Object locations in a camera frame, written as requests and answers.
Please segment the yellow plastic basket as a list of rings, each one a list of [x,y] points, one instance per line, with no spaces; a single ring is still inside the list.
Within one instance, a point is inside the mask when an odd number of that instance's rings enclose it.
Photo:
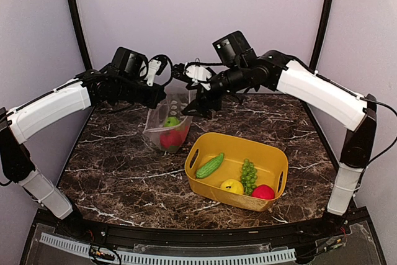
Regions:
[[[205,163],[224,154],[221,166],[209,177],[197,179],[195,173]],[[233,194],[220,189],[227,179],[240,179],[243,162],[248,159],[257,169],[256,185],[267,185],[275,192],[272,200],[258,199],[247,195]],[[208,199],[241,209],[263,212],[281,197],[287,183],[288,159],[285,153],[265,145],[221,133],[205,133],[193,144],[186,160],[185,173],[191,190]]]

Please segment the yellow toy apple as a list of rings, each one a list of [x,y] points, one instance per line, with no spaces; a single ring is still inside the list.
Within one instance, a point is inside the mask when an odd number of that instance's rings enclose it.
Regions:
[[[244,194],[244,186],[236,179],[227,179],[223,181],[221,183],[220,189],[234,194]]]

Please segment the green toy grapes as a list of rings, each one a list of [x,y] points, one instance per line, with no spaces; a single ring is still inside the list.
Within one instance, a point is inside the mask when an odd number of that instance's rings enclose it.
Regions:
[[[245,159],[243,161],[240,182],[243,185],[244,195],[251,196],[254,192],[257,181],[257,169],[252,161]]]

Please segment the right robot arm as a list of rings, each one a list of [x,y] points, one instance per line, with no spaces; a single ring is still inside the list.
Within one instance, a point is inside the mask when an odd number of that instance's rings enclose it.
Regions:
[[[192,61],[174,66],[173,74],[197,92],[183,110],[184,115],[211,118],[221,109],[221,98],[238,91],[258,90],[261,86],[291,95],[316,107],[346,128],[339,169],[327,205],[328,213],[317,221],[316,230],[330,236],[341,225],[350,200],[359,190],[372,156],[377,131],[374,96],[363,96],[311,70],[299,58],[277,50],[258,56],[240,31],[213,43],[219,64],[226,70],[216,73],[213,63]]]

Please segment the red toy apple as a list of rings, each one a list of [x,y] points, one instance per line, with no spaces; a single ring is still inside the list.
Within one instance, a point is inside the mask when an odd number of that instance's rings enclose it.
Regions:
[[[183,144],[186,133],[183,130],[169,130],[160,134],[160,144],[166,151],[177,151]]]

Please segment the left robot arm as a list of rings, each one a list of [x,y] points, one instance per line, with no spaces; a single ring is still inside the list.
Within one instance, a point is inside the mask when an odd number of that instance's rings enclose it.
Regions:
[[[63,220],[73,237],[87,233],[87,223],[77,208],[34,165],[24,143],[37,132],[75,113],[101,102],[139,103],[150,109],[166,97],[165,84],[156,84],[171,61],[166,55],[152,59],[120,47],[110,63],[100,70],[87,70],[58,88],[6,110],[1,108],[1,164],[9,182],[22,186],[52,214]]]

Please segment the green toy cucumber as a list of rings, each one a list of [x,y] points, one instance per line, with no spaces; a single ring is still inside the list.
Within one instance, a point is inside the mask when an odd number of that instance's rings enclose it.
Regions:
[[[204,179],[214,173],[223,163],[225,154],[220,153],[216,157],[212,158],[210,161],[205,163],[200,169],[195,173],[197,179]]]

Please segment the clear zip top bag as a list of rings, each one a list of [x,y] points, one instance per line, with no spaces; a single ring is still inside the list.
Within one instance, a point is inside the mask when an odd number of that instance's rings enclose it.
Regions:
[[[166,98],[148,112],[143,135],[160,150],[175,153],[187,138],[193,117],[182,111],[195,98],[195,91],[171,86],[165,88]]]

